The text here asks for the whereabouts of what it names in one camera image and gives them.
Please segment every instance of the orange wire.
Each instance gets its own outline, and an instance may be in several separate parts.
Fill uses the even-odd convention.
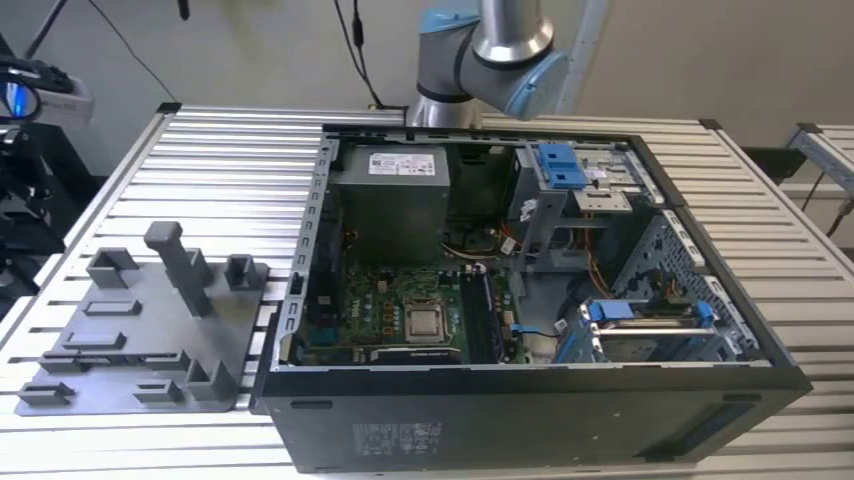
[[[508,225],[505,224],[505,221],[502,220],[502,224],[501,224],[501,231],[505,234],[505,236],[508,238],[510,238],[514,242],[522,244],[522,242],[520,242],[520,240],[517,240],[517,238],[513,236],[513,233],[510,232],[510,229],[508,228]]]
[[[590,273],[590,280],[593,280],[593,284],[600,290],[600,293],[605,296],[605,298],[614,298],[614,295],[609,293],[608,283],[602,278],[602,274],[600,273],[600,267],[597,266],[597,262],[593,258],[593,251],[590,248],[590,229],[585,230],[585,243],[588,250],[588,269]]]

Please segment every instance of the green circuit board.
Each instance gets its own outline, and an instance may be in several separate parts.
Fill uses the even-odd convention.
[[[350,267],[344,286],[341,322],[336,335],[321,338],[318,330],[309,335],[313,363],[362,363],[373,349],[414,346],[458,349],[464,362],[469,362],[460,268]],[[490,276],[490,288],[500,321],[506,321],[506,317],[516,319],[504,272]],[[441,310],[441,340],[409,341],[406,312],[413,305],[429,305]],[[524,356],[516,355],[508,360],[520,361]]]

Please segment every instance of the motherboard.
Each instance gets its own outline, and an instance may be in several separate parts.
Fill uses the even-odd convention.
[[[473,275],[460,267],[348,268],[338,319],[309,327],[308,363],[413,364],[420,356],[430,364],[465,364],[485,343],[497,345],[501,362],[521,361],[506,273],[484,273],[474,289]]]

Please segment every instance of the slotted aluminum surface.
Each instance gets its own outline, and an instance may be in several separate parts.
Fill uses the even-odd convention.
[[[854,197],[854,126],[801,125],[789,141]]]
[[[249,389],[273,303],[288,284],[321,125],[400,122],[390,112],[187,106],[155,118],[70,233],[67,258],[53,258],[41,273],[42,296],[22,299],[0,323],[0,472],[55,472],[63,479],[297,476],[270,419],[246,410],[249,394],[222,414],[23,418],[13,413],[14,393],[37,372],[34,360],[53,346],[89,288],[90,256],[99,247],[123,246],[151,258],[142,235],[157,219],[179,220],[186,245],[202,247],[209,258],[242,251],[273,267],[244,380]],[[853,268],[729,137],[679,120],[544,117],[520,123],[488,116],[485,127],[644,136],[816,391],[696,466],[386,478],[852,478]]]

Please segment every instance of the power supply label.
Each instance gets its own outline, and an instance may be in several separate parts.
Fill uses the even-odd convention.
[[[437,164],[428,153],[373,153],[369,165],[370,175],[437,175]]]

